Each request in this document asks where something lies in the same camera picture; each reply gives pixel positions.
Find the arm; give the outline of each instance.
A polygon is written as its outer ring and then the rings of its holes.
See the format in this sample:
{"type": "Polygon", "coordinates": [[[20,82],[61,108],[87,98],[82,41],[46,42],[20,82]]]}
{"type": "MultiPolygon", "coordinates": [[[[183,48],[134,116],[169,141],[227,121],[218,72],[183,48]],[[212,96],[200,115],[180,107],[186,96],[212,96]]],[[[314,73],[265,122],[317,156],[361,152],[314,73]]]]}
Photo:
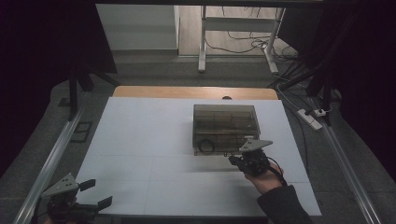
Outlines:
{"type": "Polygon", "coordinates": [[[257,200],[262,211],[275,224],[308,224],[311,218],[301,207],[294,186],[282,187],[279,179],[271,171],[257,177],[245,175],[262,196],[257,200]]]}

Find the electrical outlet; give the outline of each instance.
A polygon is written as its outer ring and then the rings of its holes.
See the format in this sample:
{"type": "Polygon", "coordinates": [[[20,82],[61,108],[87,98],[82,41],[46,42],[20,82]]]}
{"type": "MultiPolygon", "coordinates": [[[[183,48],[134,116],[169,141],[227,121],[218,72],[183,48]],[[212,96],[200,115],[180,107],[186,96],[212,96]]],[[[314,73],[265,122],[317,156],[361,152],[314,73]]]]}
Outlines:
{"type": "Polygon", "coordinates": [[[300,117],[305,120],[305,122],[307,122],[309,124],[309,126],[311,126],[315,131],[319,130],[322,128],[321,124],[319,124],[319,122],[317,122],[311,115],[306,115],[305,114],[305,110],[301,109],[299,111],[297,111],[298,115],[300,115],[300,117]]]}
{"type": "Polygon", "coordinates": [[[314,110],[314,112],[315,112],[315,116],[317,116],[317,117],[326,116],[326,111],[324,111],[324,110],[322,110],[322,109],[314,110]]]}

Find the black sleeve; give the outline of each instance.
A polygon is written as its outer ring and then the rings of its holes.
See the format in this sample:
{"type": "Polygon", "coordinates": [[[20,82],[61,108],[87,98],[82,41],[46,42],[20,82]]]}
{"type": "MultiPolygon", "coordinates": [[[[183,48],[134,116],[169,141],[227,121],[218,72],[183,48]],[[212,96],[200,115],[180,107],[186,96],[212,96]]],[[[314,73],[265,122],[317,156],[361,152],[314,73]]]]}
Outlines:
{"type": "Polygon", "coordinates": [[[260,196],[257,202],[275,224],[313,223],[301,207],[294,186],[271,189],[260,196]]]}

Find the white table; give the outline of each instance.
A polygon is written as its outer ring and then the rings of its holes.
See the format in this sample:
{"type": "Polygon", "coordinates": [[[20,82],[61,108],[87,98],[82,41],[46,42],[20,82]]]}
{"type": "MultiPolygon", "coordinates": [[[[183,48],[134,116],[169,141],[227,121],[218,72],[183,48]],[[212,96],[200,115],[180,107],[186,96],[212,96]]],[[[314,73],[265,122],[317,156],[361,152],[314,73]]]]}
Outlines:
{"type": "Polygon", "coordinates": [[[194,156],[193,105],[254,105],[261,139],[310,216],[320,216],[283,105],[278,100],[110,97],[77,182],[96,179],[79,203],[113,196],[101,214],[262,217],[259,192],[223,156],[194,156]]]}

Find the metal frame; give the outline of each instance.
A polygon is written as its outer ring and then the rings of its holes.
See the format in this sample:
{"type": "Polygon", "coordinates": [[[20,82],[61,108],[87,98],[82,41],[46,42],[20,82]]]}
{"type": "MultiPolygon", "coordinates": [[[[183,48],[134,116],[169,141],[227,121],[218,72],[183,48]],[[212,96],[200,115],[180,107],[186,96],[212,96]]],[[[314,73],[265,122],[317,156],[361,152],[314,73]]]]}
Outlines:
{"type": "Polygon", "coordinates": [[[95,4],[166,5],[166,6],[225,6],[225,7],[354,7],[359,0],[95,0],[95,4]]]}
{"type": "MultiPolygon", "coordinates": [[[[319,108],[318,104],[314,102],[312,98],[308,98],[309,103],[314,106],[314,108],[319,108]]],[[[350,190],[356,197],[356,201],[358,202],[359,207],[361,208],[361,212],[366,218],[367,223],[372,224],[380,224],[382,223],[379,219],[377,212],[373,206],[373,203],[370,200],[367,191],[364,189],[364,186],[359,181],[358,177],[355,174],[355,171],[350,164],[349,159],[347,158],[347,154],[345,153],[343,147],[341,146],[338,138],[332,129],[332,126],[328,126],[324,121],[321,122],[323,126],[323,130],[325,132],[325,136],[329,142],[330,148],[334,153],[334,157],[338,162],[338,165],[341,168],[341,171],[346,178],[346,182],[349,185],[350,190]]]]}
{"type": "Polygon", "coordinates": [[[264,49],[264,54],[267,59],[270,71],[273,75],[277,75],[279,72],[274,62],[274,58],[271,51],[274,47],[274,41],[279,29],[279,25],[282,22],[283,13],[285,8],[281,8],[276,14],[274,20],[270,19],[247,19],[247,18],[219,18],[219,17],[207,17],[206,6],[201,7],[201,44],[199,50],[199,61],[198,71],[200,73],[205,72],[205,60],[206,60],[206,44],[205,34],[206,31],[240,31],[240,32],[262,32],[270,33],[271,36],[268,41],[268,45],[264,49]]]}
{"type": "Polygon", "coordinates": [[[56,141],[55,146],[53,147],[46,162],[44,163],[44,166],[41,169],[40,174],[38,174],[35,183],[30,189],[29,194],[27,195],[20,211],[18,212],[18,215],[14,219],[13,222],[14,224],[30,223],[35,211],[37,200],[40,197],[41,193],[49,184],[52,175],[55,172],[56,167],[59,163],[59,160],[64,154],[64,150],[66,149],[66,146],[70,141],[73,131],[76,129],[78,121],[81,118],[81,115],[85,109],[85,104],[87,104],[90,97],[91,97],[90,92],[82,93],[82,97],[81,97],[82,101],[80,103],[76,115],[71,120],[67,121],[66,124],[64,125],[64,129],[59,135],[59,138],[56,141]]]}

